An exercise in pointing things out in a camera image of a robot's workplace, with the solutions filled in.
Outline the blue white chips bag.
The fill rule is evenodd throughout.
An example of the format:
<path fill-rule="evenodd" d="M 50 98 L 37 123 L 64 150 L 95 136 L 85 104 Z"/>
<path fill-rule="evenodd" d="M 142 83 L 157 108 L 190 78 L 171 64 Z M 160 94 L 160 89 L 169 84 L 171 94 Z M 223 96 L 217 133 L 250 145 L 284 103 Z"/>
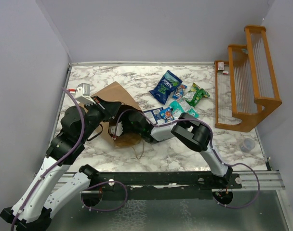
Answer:
<path fill-rule="evenodd" d="M 165 123 L 165 119 L 162 118 L 160 112 L 163 110 L 163 107 L 154 108 L 150 110 L 146 110 L 143 113 L 147 116 L 147 118 L 154 124 L 163 124 Z"/>

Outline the teal Fox's candy bag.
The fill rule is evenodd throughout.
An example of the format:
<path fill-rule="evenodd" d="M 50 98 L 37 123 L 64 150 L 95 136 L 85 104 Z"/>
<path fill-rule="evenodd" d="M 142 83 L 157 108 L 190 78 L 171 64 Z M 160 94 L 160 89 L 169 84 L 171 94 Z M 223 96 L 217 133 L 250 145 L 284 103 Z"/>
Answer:
<path fill-rule="evenodd" d="M 169 105 L 174 119 L 178 119 L 182 113 L 188 113 L 194 118 L 198 118 L 199 114 L 185 101 L 173 101 Z"/>

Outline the green candy bag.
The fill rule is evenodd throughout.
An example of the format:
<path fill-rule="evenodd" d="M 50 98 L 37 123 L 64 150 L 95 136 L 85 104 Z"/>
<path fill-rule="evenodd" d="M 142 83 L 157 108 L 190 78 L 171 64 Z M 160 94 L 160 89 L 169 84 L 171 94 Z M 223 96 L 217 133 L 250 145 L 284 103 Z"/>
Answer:
<path fill-rule="evenodd" d="M 190 90 L 183 96 L 183 99 L 192 107 L 195 107 L 203 98 L 209 98 L 210 94 L 196 83 L 192 83 Z"/>

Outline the blue Burts chips bag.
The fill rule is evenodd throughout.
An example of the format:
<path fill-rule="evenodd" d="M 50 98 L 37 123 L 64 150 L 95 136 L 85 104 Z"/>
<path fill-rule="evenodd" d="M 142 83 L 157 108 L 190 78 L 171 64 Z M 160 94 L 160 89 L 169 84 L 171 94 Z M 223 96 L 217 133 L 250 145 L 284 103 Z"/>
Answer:
<path fill-rule="evenodd" d="M 182 80 L 173 74 L 170 70 L 162 76 L 153 90 L 149 93 L 161 104 L 166 104 L 170 94 L 175 91 L 181 84 Z"/>

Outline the blue M&M's packet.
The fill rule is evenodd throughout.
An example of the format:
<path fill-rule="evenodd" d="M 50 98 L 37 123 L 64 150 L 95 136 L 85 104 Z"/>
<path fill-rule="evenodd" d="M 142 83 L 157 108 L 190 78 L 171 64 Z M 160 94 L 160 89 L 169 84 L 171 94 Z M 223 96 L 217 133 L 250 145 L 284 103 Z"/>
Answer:
<path fill-rule="evenodd" d="M 172 98 L 175 99 L 175 100 L 178 100 L 178 99 L 182 98 L 186 89 L 187 89 L 187 85 L 184 85 L 184 84 L 179 85 L 176 88 Z"/>
<path fill-rule="evenodd" d="M 170 123 L 179 118 L 179 114 L 173 108 L 167 107 L 160 111 L 160 116 L 164 119 L 165 123 Z"/>

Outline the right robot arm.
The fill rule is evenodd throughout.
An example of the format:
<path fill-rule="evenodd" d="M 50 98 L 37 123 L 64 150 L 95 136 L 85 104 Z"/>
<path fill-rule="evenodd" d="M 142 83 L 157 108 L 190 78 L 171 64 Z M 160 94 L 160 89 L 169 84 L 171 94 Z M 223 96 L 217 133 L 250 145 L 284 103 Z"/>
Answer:
<path fill-rule="evenodd" d="M 210 126 L 188 113 L 163 124 L 153 124 L 143 113 L 128 112 L 121 120 L 123 130 L 138 134 L 151 144 L 176 137 L 187 148 L 200 153 L 211 169 L 214 184 L 225 188 L 231 183 L 233 169 L 224 163 L 213 145 L 213 131 Z"/>

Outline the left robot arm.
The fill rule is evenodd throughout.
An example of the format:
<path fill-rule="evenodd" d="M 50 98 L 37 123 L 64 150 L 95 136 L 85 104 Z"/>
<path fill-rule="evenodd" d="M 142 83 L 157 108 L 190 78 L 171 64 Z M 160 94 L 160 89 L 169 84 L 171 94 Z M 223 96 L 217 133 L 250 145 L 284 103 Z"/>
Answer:
<path fill-rule="evenodd" d="M 98 186 L 96 170 L 88 167 L 85 173 L 77 173 L 61 188 L 55 185 L 76 158 L 84 150 L 84 144 L 100 123 L 113 120 L 121 102 L 107 102 L 99 97 L 91 98 L 91 104 L 83 107 L 77 103 L 65 111 L 61 119 L 62 129 L 46 151 L 46 156 L 31 185 L 12 207 L 2 210 L 0 216 L 12 225 L 14 231 L 45 231 L 53 217 L 76 194 Z"/>

